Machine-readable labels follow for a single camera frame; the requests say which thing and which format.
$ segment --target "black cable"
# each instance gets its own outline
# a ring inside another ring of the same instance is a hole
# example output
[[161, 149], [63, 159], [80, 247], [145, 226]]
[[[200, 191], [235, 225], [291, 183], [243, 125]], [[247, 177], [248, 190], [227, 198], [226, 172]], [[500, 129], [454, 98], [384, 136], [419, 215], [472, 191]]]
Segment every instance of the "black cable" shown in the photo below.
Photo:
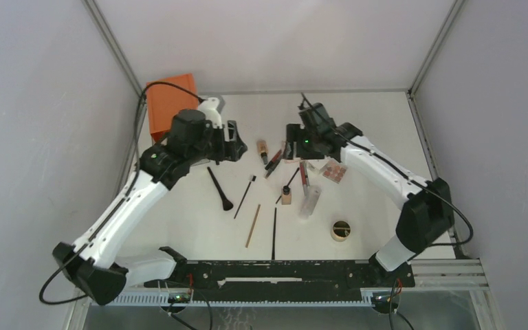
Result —
[[[361, 145], [351, 141], [350, 139], [344, 137], [343, 134], [341, 134], [339, 131], [337, 131], [337, 129], [335, 129], [333, 127], [333, 125], [327, 119], [325, 119], [325, 117], [323, 117], [318, 112], [318, 110], [315, 107], [313, 107], [313, 105], [309, 102], [309, 100], [307, 99], [307, 97], [305, 96], [304, 93], [300, 93], [300, 94], [302, 96], [302, 100], [307, 103], [307, 105], [315, 112], [315, 114], [322, 121], [324, 121], [325, 124], [328, 124], [329, 127], [331, 127], [331, 130], [335, 134], [339, 135], [343, 140], [347, 141], [349, 144], [351, 144], [353, 146], [356, 146], [359, 149], [362, 149], [362, 150], [368, 152], [369, 155], [373, 155], [376, 158], [382, 160], [384, 163], [388, 164], [388, 166], [390, 166], [394, 171], [398, 172], [401, 175], [401, 177], [403, 177], [404, 179], [406, 179], [406, 180], [409, 179], [409, 176], [407, 174], [405, 174], [402, 170], [400, 170], [396, 165], [394, 165], [394, 163], [392, 163], [389, 159], [386, 159], [385, 157], [381, 156], [379, 153], [375, 153], [371, 149], [366, 148], [365, 146], [361, 146]], [[432, 246], [460, 246], [460, 245], [466, 244], [466, 243], [468, 243], [468, 242], [470, 242], [472, 240], [472, 237], [474, 236], [474, 229], [472, 228], [472, 225], [470, 224], [470, 221], [468, 221], [467, 217], [456, 206], [454, 206], [454, 204], [450, 203], [449, 201], [444, 199], [442, 196], [440, 196], [437, 193], [431, 191], [430, 189], [427, 189], [425, 186], [419, 184], [415, 180], [410, 180], [410, 182], [412, 184], [420, 187], [422, 190], [426, 191], [427, 193], [431, 194], [432, 196], [436, 197], [437, 199], [440, 199], [443, 203], [445, 203], [446, 205], [451, 207], [459, 215], [459, 217], [464, 221], [464, 223], [468, 227], [469, 234], [468, 234], [468, 238], [466, 240], [459, 241], [459, 242], [454, 242], [454, 243], [435, 243], [435, 244], [429, 245], [428, 247], [432, 247]]]
[[470, 221], [468, 221], [468, 219], [466, 219], [466, 216], [456, 206], [454, 206], [454, 204], [450, 203], [449, 201], [444, 199], [442, 196], [440, 196], [437, 193], [431, 191], [430, 189], [426, 188], [425, 186], [422, 186], [418, 182], [416, 182], [414, 180], [411, 180], [410, 182], [412, 182], [416, 186], [422, 188], [427, 193], [435, 196], [437, 199], [440, 199], [443, 203], [445, 203], [446, 205], [451, 207], [459, 215], [459, 217], [464, 221], [464, 223], [468, 227], [468, 237], [464, 241], [458, 241], [458, 242], [454, 242], [454, 243], [434, 243], [434, 244], [430, 244], [429, 245], [430, 247], [432, 247], [432, 246], [460, 246], [460, 245], [466, 244], [466, 243], [468, 243], [468, 242], [470, 242], [472, 240], [472, 237], [474, 236], [474, 229], [472, 228], [472, 225], [470, 224]]
[[[210, 314], [210, 328], [209, 330], [212, 330], [213, 328], [213, 312], [211, 310], [211, 305], [209, 304], [209, 300], [204, 296], [203, 293], [201, 293], [200, 291], [197, 291], [197, 289], [195, 289], [194, 287], [192, 287], [191, 285], [187, 285], [185, 283], [178, 283], [178, 282], [173, 282], [171, 280], [165, 280], [165, 283], [169, 284], [169, 285], [181, 285], [181, 286], [184, 286], [184, 287], [187, 287], [189, 289], [192, 289], [193, 292], [197, 292], [202, 298], [203, 300], [206, 302], [207, 306], [208, 306], [208, 313]], [[186, 324], [186, 323], [182, 323], [183, 325], [185, 325], [186, 327], [188, 327], [189, 329], [194, 329], [193, 327], [191, 327], [189, 324]]]
[[410, 327], [410, 329], [412, 330], [415, 330], [414, 327], [412, 326], [412, 323], [410, 323], [410, 321], [408, 321], [408, 319], [402, 315], [402, 313], [396, 311], [395, 312], [402, 320], [406, 321], [406, 323], [408, 324], [408, 326]]
[[395, 292], [395, 288], [397, 286], [397, 278], [395, 280], [393, 280], [393, 285], [392, 285], [392, 291], [390, 293], [390, 312], [388, 313], [388, 318], [390, 320], [390, 328], [391, 330], [395, 330], [394, 327], [393, 327], [393, 319], [391, 317], [391, 314], [393, 312], [393, 299], [394, 299], [394, 292]]
[[388, 319], [390, 321], [390, 328], [391, 328], [391, 330], [395, 330], [395, 328], [393, 326], [393, 317], [392, 317], [392, 314], [395, 312], [402, 320], [406, 321], [406, 323], [408, 324], [410, 329], [414, 330], [414, 327], [412, 326], [410, 321], [405, 316], [403, 316], [402, 313], [398, 312], [397, 309], [395, 311], [393, 310], [393, 299], [394, 299], [395, 296], [397, 296], [397, 294], [394, 294], [394, 291], [397, 288], [397, 282], [398, 282], [398, 279], [396, 278], [394, 280], [394, 283], [393, 283], [393, 286], [392, 286], [392, 290], [391, 290], [391, 293], [390, 293], [390, 301], [389, 301], [390, 310], [389, 310], [389, 313], [388, 313]]
[[44, 297], [43, 297], [43, 294], [45, 293], [45, 289], [47, 289], [47, 286], [50, 285], [50, 283], [54, 280], [54, 278], [56, 278], [56, 276], [58, 276], [58, 274], [60, 274], [60, 272], [62, 272], [68, 265], [69, 263], [71, 263], [78, 255], [80, 255], [80, 253], [82, 253], [82, 251], [84, 251], [84, 249], [87, 247], [88, 245], [87, 244], [84, 244], [84, 246], [82, 246], [76, 253], [75, 255], [71, 256], [71, 258], [69, 258], [65, 263], [63, 263], [63, 265], [61, 265], [58, 270], [56, 270], [48, 279], [47, 281], [45, 281], [45, 283], [43, 283], [43, 286], [41, 287], [41, 290], [39, 290], [39, 301], [41, 301], [41, 303], [43, 304], [46, 304], [46, 305], [61, 305], [61, 304], [67, 304], [67, 303], [72, 303], [76, 300], [80, 300], [82, 298], [86, 298], [87, 295], [82, 295], [82, 296], [78, 296], [78, 297], [75, 297], [75, 298], [71, 298], [71, 299], [66, 299], [66, 300], [59, 300], [59, 301], [49, 301], [49, 300], [46, 300]]
[[176, 303], [176, 302], [174, 301], [174, 302], [172, 302], [172, 303], [169, 305], [169, 307], [167, 307], [167, 313], [169, 314], [169, 316], [170, 316], [171, 318], [174, 318], [177, 322], [181, 323], [182, 325], [186, 326], [188, 329], [190, 329], [190, 330], [197, 330], [197, 328], [195, 328], [195, 327], [193, 327], [191, 324], [189, 324], [189, 323], [183, 321], [179, 316], [176, 316], [175, 314], [173, 314], [173, 313], [171, 312], [171, 307], [173, 307], [173, 305], [174, 305], [175, 303]]
[[153, 81], [151, 82], [150, 84], [148, 84], [140, 93], [140, 96], [138, 98], [138, 103], [137, 103], [137, 109], [136, 109], [136, 118], [135, 118], [135, 127], [134, 127], [134, 133], [133, 133], [133, 142], [135, 144], [135, 156], [136, 156], [136, 164], [135, 164], [135, 177], [133, 179], [133, 182], [131, 183], [131, 186], [129, 187], [129, 189], [126, 191], [126, 194], [125, 194], [125, 197], [128, 197], [129, 194], [131, 193], [131, 191], [133, 190], [135, 184], [136, 184], [136, 181], [138, 179], [138, 176], [140, 174], [140, 164], [139, 164], [139, 158], [140, 158], [140, 151], [138, 149], [138, 124], [139, 124], [139, 118], [140, 118], [140, 114], [139, 114], [139, 109], [140, 107], [142, 106], [144, 100], [146, 100], [146, 91], [149, 90], [149, 88], [151, 88], [152, 86], [155, 86], [155, 85], [166, 85], [166, 86], [171, 86], [173, 88], [176, 88], [180, 91], [183, 91], [191, 96], [193, 96], [194, 98], [196, 98], [199, 103], [202, 103], [204, 101], [203, 98], [200, 98], [197, 94], [193, 93], [192, 91], [189, 91], [187, 89], [184, 89], [183, 87], [179, 86], [179, 85], [176, 85], [176, 84], [173, 84], [171, 82], [166, 82], [166, 81]]
[[133, 190], [137, 180], [138, 180], [138, 177], [139, 177], [139, 174], [140, 174], [140, 162], [139, 162], [139, 159], [140, 159], [140, 151], [138, 149], [138, 124], [139, 124], [139, 119], [140, 119], [140, 114], [139, 114], [139, 109], [141, 109], [141, 106], [142, 106], [142, 103], [143, 101], [145, 100], [145, 96], [146, 96], [146, 91], [149, 90], [149, 88], [151, 88], [152, 86], [155, 86], [155, 85], [167, 85], [167, 86], [171, 86], [171, 87], [174, 87], [180, 91], [184, 91], [185, 93], [195, 97], [199, 103], [202, 103], [204, 101], [203, 98], [200, 98], [198, 95], [196, 95], [195, 93], [187, 90], [187, 89], [184, 89], [183, 87], [181, 86], [178, 86], [178, 85], [175, 85], [171, 82], [166, 82], [166, 81], [155, 81], [155, 82], [151, 82], [150, 84], [148, 84], [141, 92], [139, 98], [138, 98], [138, 102], [137, 102], [137, 108], [135, 110], [135, 124], [134, 124], [134, 133], [133, 133], [133, 142], [134, 142], [134, 145], [135, 145], [135, 156], [136, 156], [136, 160], [137, 162], [135, 163], [135, 177], [133, 178], [133, 181], [131, 182], [131, 185], [129, 186], [129, 189], [126, 191], [126, 193], [124, 194], [124, 197], [116, 204], [116, 206], [114, 207], [114, 209], [106, 216], [106, 218], [104, 218], [104, 220], [102, 221], [102, 223], [93, 231], [92, 235], [90, 235], [90, 237], [88, 238], [88, 243], [84, 244], [84, 246], [82, 246], [70, 259], [68, 259], [65, 263], [63, 263], [63, 265], [61, 265], [48, 279], [47, 281], [45, 281], [45, 283], [43, 283], [43, 286], [41, 287], [41, 290], [39, 290], [39, 301], [41, 301], [43, 304], [46, 304], [46, 305], [61, 305], [61, 304], [67, 304], [67, 303], [72, 303], [76, 300], [80, 300], [82, 298], [85, 298], [87, 297], [87, 295], [82, 295], [82, 296], [79, 296], [79, 297], [75, 297], [75, 298], [71, 298], [71, 299], [66, 299], [66, 300], [60, 300], [60, 301], [48, 301], [46, 299], [44, 299], [43, 297], [43, 294], [45, 293], [45, 290], [47, 289], [47, 287], [50, 285], [51, 281], [54, 280], [54, 278], [60, 274], [68, 265], [69, 263], [71, 263], [77, 256], [80, 255], [80, 253], [82, 253], [84, 251], [84, 249], [88, 246], [88, 244], [90, 242], [92, 242], [92, 240], [94, 238], [96, 238], [96, 235], [101, 231], [101, 229], [106, 225], [106, 223], [108, 222], [108, 220], [110, 220], [110, 218], [112, 218], [112, 216], [114, 215], [114, 212], [116, 212], [116, 210], [122, 205], [122, 203], [124, 203], [125, 200], [127, 200], [128, 196], [130, 195], [131, 191]]

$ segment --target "small bottle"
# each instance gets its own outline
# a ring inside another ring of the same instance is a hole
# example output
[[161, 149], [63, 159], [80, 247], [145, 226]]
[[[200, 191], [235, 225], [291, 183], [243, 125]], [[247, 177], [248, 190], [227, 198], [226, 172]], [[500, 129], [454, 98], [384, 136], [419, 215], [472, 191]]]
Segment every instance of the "small bottle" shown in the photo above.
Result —
[[290, 205], [292, 202], [292, 191], [290, 191], [289, 186], [283, 186], [282, 191], [282, 204], [283, 205]]
[[256, 147], [258, 148], [258, 154], [260, 154], [264, 165], [268, 164], [268, 146], [266, 145], [266, 141], [258, 140]]

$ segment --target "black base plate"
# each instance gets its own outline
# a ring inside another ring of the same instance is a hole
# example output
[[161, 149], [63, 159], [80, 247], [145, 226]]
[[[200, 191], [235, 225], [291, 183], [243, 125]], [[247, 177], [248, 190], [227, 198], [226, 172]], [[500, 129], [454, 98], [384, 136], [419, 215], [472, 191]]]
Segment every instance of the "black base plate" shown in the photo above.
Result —
[[[367, 261], [354, 260], [187, 261], [184, 269], [177, 271], [187, 274], [185, 284], [190, 284], [189, 278], [192, 277], [192, 286], [201, 290], [209, 301], [358, 301], [361, 300], [360, 288], [391, 288], [396, 278], [404, 287], [415, 286], [412, 268], [408, 264], [403, 264], [386, 278], [376, 279], [373, 266]], [[275, 278], [278, 282], [238, 282], [232, 278]], [[159, 282], [153, 280], [144, 286], [157, 287]], [[194, 299], [201, 301], [202, 297], [195, 295]]]

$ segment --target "black metal bracket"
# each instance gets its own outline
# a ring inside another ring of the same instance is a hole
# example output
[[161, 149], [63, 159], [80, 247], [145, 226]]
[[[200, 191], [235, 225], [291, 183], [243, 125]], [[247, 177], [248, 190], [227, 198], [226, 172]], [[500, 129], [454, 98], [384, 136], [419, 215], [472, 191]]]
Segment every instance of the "black metal bracket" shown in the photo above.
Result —
[[[168, 280], [192, 278], [192, 286], [201, 290], [209, 301], [229, 302], [359, 301], [360, 289], [389, 288], [396, 278], [404, 287], [415, 286], [412, 268], [405, 263], [381, 280], [375, 274], [375, 266], [368, 261], [354, 260], [187, 261]], [[166, 284], [160, 282], [153, 280], [144, 286]]]
[[52, 254], [60, 267], [73, 258], [63, 270], [64, 276], [99, 305], [110, 303], [124, 289], [126, 268], [115, 263], [108, 269], [96, 267], [90, 260], [75, 256], [74, 247], [66, 243], [59, 243]]

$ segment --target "orange box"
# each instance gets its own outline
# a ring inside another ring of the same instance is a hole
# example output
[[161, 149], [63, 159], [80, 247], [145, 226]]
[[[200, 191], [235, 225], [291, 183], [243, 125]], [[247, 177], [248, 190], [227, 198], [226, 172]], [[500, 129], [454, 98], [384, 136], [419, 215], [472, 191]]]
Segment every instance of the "orange box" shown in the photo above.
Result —
[[[173, 83], [197, 94], [192, 74], [183, 74], [159, 81]], [[167, 85], [155, 85], [146, 92], [148, 126], [153, 141], [158, 141], [171, 129], [171, 121], [183, 109], [197, 109], [199, 101], [193, 96]]]

